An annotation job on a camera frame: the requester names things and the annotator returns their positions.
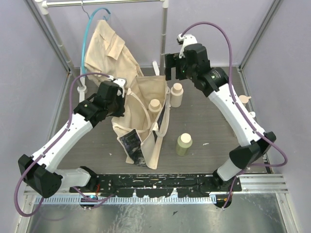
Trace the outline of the cream canvas tote bag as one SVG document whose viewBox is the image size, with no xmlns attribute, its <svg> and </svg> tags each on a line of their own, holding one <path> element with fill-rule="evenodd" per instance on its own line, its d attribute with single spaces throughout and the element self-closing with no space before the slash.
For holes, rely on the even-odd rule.
<svg viewBox="0 0 311 233">
<path fill-rule="evenodd" d="M 150 114 L 148 109 L 152 99 L 158 99 L 162 105 L 157 115 Z M 165 76 L 135 77 L 125 95 L 124 116 L 111 120 L 126 162 L 157 169 L 169 121 L 170 89 Z"/>
</svg>

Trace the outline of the beige labelled bottle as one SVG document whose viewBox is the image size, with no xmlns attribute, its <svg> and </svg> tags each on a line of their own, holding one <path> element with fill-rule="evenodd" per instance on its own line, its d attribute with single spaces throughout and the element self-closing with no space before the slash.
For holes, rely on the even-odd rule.
<svg viewBox="0 0 311 233">
<path fill-rule="evenodd" d="M 158 99 L 152 99 L 148 105 L 150 114 L 157 115 L 162 108 L 162 105 Z"/>
</svg>

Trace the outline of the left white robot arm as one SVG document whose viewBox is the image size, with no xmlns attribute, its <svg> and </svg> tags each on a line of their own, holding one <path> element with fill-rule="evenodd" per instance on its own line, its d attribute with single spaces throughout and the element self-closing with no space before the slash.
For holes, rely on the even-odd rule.
<svg viewBox="0 0 311 233">
<path fill-rule="evenodd" d="M 98 175 L 86 166 L 77 169 L 58 169 L 58 165 L 71 148 L 99 122 L 107 117 L 124 114 L 126 79 L 111 78 L 100 84 L 97 93 L 80 102 L 71 118 L 57 134 L 31 156 L 18 160 L 23 181 L 44 198 L 59 189 L 81 187 L 93 192 L 99 184 Z"/>
</svg>

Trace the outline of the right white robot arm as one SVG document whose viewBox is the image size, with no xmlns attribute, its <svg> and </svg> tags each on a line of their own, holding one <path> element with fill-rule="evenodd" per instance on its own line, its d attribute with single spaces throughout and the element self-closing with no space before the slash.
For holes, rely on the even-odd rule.
<svg viewBox="0 0 311 233">
<path fill-rule="evenodd" d="M 226 72 L 220 67 L 211 67 L 207 49 L 200 43 L 185 47 L 184 54 L 165 55 L 166 79 L 171 79 L 171 69 L 175 68 L 178 80 L 190 79 L 194 86 L 212 101 L 221 111 L 235 136 L 239 146 L 229 153 L 229 159 L 213 172 L 213 185 L 218 191 L 225 191 L 230 180 L 262 157 L 271 147 L 262 139 L 265 136 L 275 142 L 273 132 L 265 132 L 250 116 L 247 109 L 236 106 L 240 102 L 233 87 L 229 85 Z"/>
</svg>

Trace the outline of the beige hanging shirt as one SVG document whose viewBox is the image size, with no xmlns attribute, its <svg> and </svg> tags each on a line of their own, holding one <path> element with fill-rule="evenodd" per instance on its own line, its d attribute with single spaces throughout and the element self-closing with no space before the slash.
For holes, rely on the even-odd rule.
<svg viewBox="0 0 311 233">
<path fill-rule="evenodd" d="M 129 87 L 135 77 L 142 77 L 141 68 L 125 41 L 105 20 L 99 20 L 82 62 L 86 73 L 96 72 L 127 80 Z"/>
</svg>

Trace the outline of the green flip-cap bottle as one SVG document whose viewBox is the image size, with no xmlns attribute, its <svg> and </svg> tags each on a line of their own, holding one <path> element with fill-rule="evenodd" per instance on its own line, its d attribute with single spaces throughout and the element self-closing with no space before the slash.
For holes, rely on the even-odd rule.
<svg viewBox="0 0 311 233">
<path fill-rule="evenodd" d="M 251 96 L 246 96 L 246 95 L 240 95 L 239 100 L 243 105 L 246 105 L 251 99 Z"/>
</svg>

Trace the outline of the green bottle beige cap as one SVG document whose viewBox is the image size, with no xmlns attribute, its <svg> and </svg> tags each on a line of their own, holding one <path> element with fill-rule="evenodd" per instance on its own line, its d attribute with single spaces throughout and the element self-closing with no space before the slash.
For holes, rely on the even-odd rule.
<svg viewBox="0 0 311 233">
<path fill-rule="evenodd" d="M 189 148 L 192 146 L 192 137 L 189 133 L 181 134 L 176 143 L 175 151 L 179 156 L 185 156 Z"/>
</svg>

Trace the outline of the amber clear bottle white cap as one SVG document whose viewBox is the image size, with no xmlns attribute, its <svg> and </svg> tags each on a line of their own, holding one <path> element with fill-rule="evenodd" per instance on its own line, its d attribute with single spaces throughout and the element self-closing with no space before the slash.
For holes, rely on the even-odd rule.
<svg viewBox="0 0 311 233">
<path fill-rule="evenodd" d="M 255 112 L 249 112 L 249 114 L 250 114 L 250 116 L 251 116 L 252 118 L 255 118 L 255 117 L 256 117 L 256 113 L 255 113 Z"/>
</svg>

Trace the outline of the teal clothes hanger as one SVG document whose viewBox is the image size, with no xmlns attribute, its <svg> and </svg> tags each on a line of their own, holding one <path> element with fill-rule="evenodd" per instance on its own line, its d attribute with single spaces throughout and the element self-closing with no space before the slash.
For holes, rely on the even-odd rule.
<svg viewBox="0 0 311 233">
<path fill-rule="evenodd" d="M 93 21 L 95 15 L 100 10 L 104 10 L 107 13 L 106 16 L 103 16 L 103 20 L 108 21 L 110 16 L 111 16 L 111 12 L 107 8 L 104 8 L 104 7 L 97 8 L 96 10 L 93 11 L 93 13 L 91 15 L 89 15 L 87 13 L 88 22 L 87 22 L 86 29 L 85 29 L 85 32 L 84 32 L 84 37 L 83 37 L 83 41 L 82 41 L 82 50 L 81 50 L 81 71 L 82 71 L 83 74 L 86 73 L 85 54 L 86 54 L 86 42 L 87 42 L 87 38 L 88 38 L 89 28 L 90 28 L 90 26 L 92 24 L 92 21 Z"/>
</svg>

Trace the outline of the white metal clothes rack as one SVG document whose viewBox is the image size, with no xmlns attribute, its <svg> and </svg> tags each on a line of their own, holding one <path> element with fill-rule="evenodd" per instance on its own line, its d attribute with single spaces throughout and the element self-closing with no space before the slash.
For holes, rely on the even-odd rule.
<svg viewBox="0 0 311 233">
<path fill-rule="evenodd" d="M 160 47 L 160 61 L 157 63 L 153 61 L 153 68 L 156 75 L 164 74 L 164 53 L 166 46 L 166 30 L 167 30 L 167 17 L 168 17 L 168 8 L 169 2 L 167 0 L 162 0 L 162 22 L 161 22 L 161 47 Z M 52 38 L 56 43 L 57 47 L 60 50 L 65 62 L 68 65 L 70 71 L 73 71 L 74 65 L 70 56 L 63 44 L 63 41 L 55 28 L 55 25 L 49 15 L 48 8 L 52 7 L 66 7 L 66 6 L 84 6 L 84 5 L 100 5 L 100 4 L 117 4 L 117 3 L 134 3 L 133 0 L 72 0 L 72 1 L 57 1 L 57 2 L 48 2 L 46 0 L 35 0 L 35 5 L 39 12 L 44 16 L 44 19 L 47 22 L 47 27 L 49 33 L 52 34 Z"/>
</svg>

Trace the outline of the aluminium frame rail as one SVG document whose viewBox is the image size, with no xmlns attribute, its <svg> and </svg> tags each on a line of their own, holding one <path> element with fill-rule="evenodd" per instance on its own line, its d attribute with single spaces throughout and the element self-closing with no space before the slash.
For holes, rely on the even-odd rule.
<svg viewBox="0 0 311 233">
<path fill-rule="evenodd" d="M 114 194 L 101 197 L 98 191 L 84 194 L 79 189 L 64 188 L 44 199 L 43 202 L 44 204 L 80 204 L 83 208 L 94 206 L 102 199 L 107 199 L 106 204 L 215 204 L 220 207 L 226 203 L 228 194 L 270 194 L 287 193 L 288 191 L 285 180 L 280 174 L 249 173 L 240 175 L 236 179 L 240 180 L 242 191 L 233 191 L 233 186 L 231 186 L 226 193 L 211 192 L 208 197 L 179 198 L 175 191 L 169 197 L 159 198 L 148 196 L 139 198 L 136 195 L 130 198 L 121 198 Z"/>
</svg>

